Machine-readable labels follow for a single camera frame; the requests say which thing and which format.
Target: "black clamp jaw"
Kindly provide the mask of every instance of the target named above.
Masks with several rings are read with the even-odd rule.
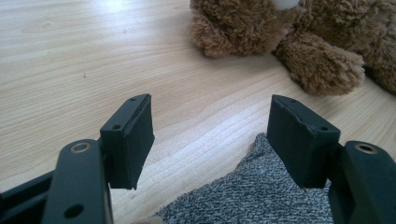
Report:
[[[154,142],[151,96],[127,100],[100,135],[67,145],[53,172],[1,194],[0,223],[113,223],[109,186],[136,189]]]
[[[294,182],[322,189],[330,179],[335,223],[396,223],[396,163],[372,144],[341,146],[340,134],[300,102],[273,96],[267,138]]]

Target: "gray fabric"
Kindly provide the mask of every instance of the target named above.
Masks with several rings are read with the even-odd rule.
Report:
[[[186,193],[155,216],[164,223],[332,223],[325,189],[299,189],[265,134],[235,171]]]

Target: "teddy bear arm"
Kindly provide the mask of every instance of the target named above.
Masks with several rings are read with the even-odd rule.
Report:
[[[197,10],[192,11],[191,37],[209,57],[219,58],[235,51],[227,35]]]
[[[364,79],[361,56],[308,32],[288,35],[275,55],[289,68],[291,78],[309,93],[347,94]]]

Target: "wooden floor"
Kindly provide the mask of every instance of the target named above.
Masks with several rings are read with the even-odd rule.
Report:
[[[295,98],[396,159],[396,97],[371,80],[347,96],[304,93],[272,55],[206,58],[189,1],[0,2],[0,191],[99,137],[129,97],[150,93],[155,144],[137,191],[112,190],[116,223],[152,215],[231,172],[266,131],[272,94]]]

